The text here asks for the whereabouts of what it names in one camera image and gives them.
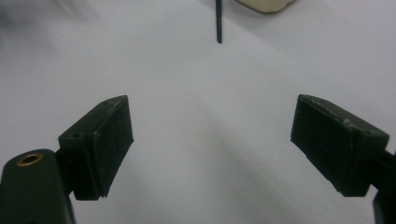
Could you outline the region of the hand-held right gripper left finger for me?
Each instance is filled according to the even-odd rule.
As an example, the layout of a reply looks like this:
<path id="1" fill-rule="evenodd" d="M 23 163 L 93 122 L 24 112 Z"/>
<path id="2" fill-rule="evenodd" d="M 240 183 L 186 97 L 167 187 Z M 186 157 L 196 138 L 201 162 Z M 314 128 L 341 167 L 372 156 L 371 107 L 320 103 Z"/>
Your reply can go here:
<path id="1" fill-rule="evenodd" d="M 134 141 L 128 97 L 99 103 L 58 137 L 68 189 L 80 201 L 106 197 Z"/>

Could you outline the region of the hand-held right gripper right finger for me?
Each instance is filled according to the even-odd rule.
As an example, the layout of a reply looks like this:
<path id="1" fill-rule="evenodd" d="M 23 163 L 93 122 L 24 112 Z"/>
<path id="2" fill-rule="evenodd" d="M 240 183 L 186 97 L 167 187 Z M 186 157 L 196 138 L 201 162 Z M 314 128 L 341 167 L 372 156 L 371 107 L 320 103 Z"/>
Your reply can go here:
<path id="1" fill-rule="evenodd" d="M 389 192 L 389 135 L 342 107 L 299 95 L 290 141 L 343 196 Z"/>

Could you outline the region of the black chopstick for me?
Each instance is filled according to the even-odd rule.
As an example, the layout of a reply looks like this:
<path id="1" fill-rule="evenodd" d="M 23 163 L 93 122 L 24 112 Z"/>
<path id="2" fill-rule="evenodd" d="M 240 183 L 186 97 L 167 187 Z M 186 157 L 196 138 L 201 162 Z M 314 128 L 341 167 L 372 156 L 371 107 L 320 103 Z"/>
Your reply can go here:
<path id="1" fill-rule="evenodd" d="M 215 0 L 217 42 L 222 43 L 222 2 Z"/>

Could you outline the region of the cream rounded object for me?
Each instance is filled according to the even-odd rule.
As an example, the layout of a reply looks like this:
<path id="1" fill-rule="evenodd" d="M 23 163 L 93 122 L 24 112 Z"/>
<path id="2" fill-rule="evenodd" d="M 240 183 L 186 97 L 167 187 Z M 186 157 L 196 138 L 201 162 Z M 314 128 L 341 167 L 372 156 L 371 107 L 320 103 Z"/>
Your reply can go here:
<path id="1" fill-rule="evenodd" d="M 282 10 L 295 0 L 236 0 L 238 3 L 261 13 L 274 13 Z"/>

